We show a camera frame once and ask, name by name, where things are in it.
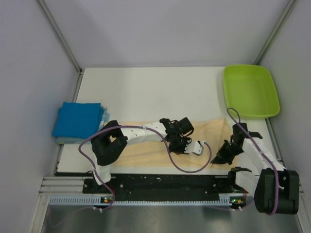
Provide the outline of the beige t shirt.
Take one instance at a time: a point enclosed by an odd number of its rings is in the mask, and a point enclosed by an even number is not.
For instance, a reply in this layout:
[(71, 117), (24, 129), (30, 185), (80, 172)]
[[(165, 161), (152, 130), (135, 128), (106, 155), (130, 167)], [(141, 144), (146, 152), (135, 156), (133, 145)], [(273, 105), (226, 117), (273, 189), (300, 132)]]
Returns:
[[(190, 135), (190, 138), (192, 140), (205, 140), (211, 147), (212, 159), (216, 157), (216, 153), (223, 145), (224, 140), (229, 140), (232, 135), (232, 127), (224, 118), (202, 122), (192, 121), (191, 124), (194, 127), (194, 132)], [(208, 161), (209, 150), (204, 147), (201, 156), (172, 153), (172, 158), (177, 166), (182, 169), (201, 168)], [(173, 164), (169, 159), (164, 143), (157, 141), (127, 146), (112, 166), (173, 167)]]

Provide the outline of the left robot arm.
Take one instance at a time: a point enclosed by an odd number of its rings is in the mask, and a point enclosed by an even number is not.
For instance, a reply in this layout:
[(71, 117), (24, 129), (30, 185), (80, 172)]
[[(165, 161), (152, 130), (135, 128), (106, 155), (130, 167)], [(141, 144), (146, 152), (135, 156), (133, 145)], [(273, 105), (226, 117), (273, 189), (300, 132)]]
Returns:
[(96, 171), (93, 186), (99, 192), (106, 192), (110, 188), (110, 167), (117, 161), (126, 146), (144, 142), (165, 141), (168, 143), (169, 152), (175, 154), (201, 155), (202, 148), (198, 141), (193, 141), (190, 134), (194, 127), (188, 120), (161, 120), (139, 125), (137, 128), (116, 128), (120, 124), (116, 121), (108, 122), (99, 135), (91, 139), (92, 151), (96, 156)]

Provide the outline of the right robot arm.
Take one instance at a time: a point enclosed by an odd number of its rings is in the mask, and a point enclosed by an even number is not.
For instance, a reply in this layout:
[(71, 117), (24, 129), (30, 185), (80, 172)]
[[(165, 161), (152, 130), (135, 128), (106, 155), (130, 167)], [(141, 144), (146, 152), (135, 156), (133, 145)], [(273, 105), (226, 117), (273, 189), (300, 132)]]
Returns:
[(299, 175), (288, 170), (265, 147), (258, 132), (250, 132), (246, 123), (232, 127), (230, 140), (225, 140), (212, 164), (232, 164), (235, 157), (246, 154), (255, 170), (234, 167), (228, 173), (227, 187), (241, 189), (253, 197), (260, 213), (295, 215), (299, 208)]

